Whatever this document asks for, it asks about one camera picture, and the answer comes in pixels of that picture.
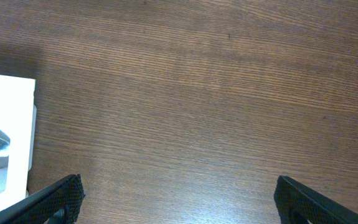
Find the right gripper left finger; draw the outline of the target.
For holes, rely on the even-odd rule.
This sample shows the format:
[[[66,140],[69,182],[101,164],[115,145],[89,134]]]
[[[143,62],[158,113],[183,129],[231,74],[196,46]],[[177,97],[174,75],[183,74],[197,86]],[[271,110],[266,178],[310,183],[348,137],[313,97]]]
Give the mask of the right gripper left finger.
[[[0,224],[73,224],[85,192],[79,174],[71,174],[0,211]]]

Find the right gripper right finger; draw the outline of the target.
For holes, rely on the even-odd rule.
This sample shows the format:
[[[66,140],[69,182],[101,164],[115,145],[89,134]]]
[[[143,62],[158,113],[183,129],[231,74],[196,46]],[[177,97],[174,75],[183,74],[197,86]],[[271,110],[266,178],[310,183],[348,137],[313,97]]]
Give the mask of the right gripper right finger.
[[[279,176],[274,201],[284,224],[358,224],[358,213],[288,176]]]

